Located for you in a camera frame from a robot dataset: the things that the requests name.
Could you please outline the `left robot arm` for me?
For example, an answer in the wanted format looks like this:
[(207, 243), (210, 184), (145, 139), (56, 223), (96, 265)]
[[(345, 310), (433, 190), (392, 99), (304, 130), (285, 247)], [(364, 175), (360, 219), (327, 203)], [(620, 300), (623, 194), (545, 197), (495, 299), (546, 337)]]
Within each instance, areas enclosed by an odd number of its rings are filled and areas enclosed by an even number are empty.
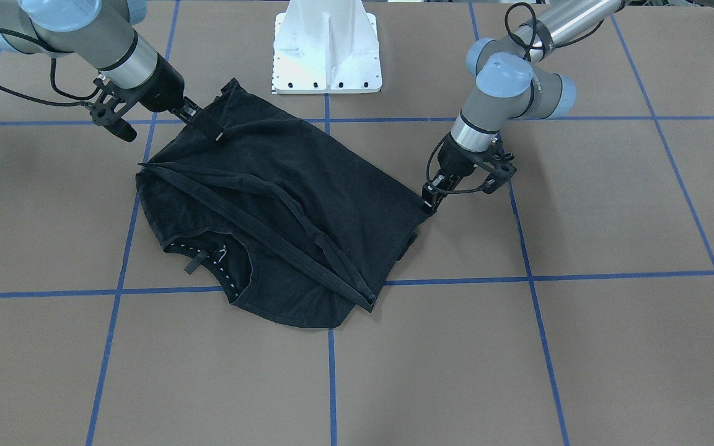
[(459, 194), (459, 183), (480, 168), (487, 177), (476, 192), (492, 194), (513, 175), (513, 155), (505, 152), (501, 129), (516, 118), (559, 118), (577, 97), (575, 83), (564, 74), (536, 67), (553, 51), (586, 39), (625, 1), (561, 1), (538, 14), (520, 2), (530, 18), (517, 29), (507, 28), (499, 40), (482, 38), (471, 45), (465, 67), (474, 88), (450, 131), (437, 144), (430, 160), (436, 174), (427, 173), (422, 188), (424, 210), (434, 214), (448, 195)]

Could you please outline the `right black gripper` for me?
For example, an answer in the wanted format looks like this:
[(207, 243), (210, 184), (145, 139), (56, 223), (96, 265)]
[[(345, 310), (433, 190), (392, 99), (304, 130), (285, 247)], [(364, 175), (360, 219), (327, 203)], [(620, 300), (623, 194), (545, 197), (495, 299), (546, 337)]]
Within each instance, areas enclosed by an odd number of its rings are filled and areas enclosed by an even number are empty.
[(141, 87), (137, 102), (151, 112), (171, 112), (193, 129), (198, 130), (210, 141), (221, 143), (226, 138), (226, 130), (203, 107), (191, 99), (185, 99), (184, 79), (164, 58), (159, 57), (156, 70)]

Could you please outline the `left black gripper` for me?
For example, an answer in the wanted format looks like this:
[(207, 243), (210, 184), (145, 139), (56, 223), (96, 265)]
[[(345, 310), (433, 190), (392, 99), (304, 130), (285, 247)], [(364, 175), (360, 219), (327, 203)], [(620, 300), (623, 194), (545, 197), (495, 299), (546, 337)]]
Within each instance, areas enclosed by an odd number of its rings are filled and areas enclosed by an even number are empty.
[(439, 147), (439, 174), (433, 180), (425, 181), (422, 187), (422, 210), (425, 214), (436, 214), (445, 197), (458, 194), (460, 181), (473, 175), (474, 170), (475, 163), (464, 155), (464, 150), (454, 141), (453, 136), (446, 134)]

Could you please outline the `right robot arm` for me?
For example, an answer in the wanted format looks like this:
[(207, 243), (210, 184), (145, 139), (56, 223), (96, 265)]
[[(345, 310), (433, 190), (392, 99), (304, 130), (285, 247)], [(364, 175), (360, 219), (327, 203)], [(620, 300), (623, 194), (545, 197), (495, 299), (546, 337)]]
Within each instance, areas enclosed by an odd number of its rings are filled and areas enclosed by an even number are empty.
[(96, 68), (96, 88), (85, 97), (68, 94), (65, 105), (84, 107), (94, 124), (123, 141), (136, 138), (123, 118), (136, 104), (222, 141), (224, 128), (185, 96), (181, 74), (136, 31), (146, 13), (144, 1), (0, 1), (0, 49), (51, 59), (79, 55)]

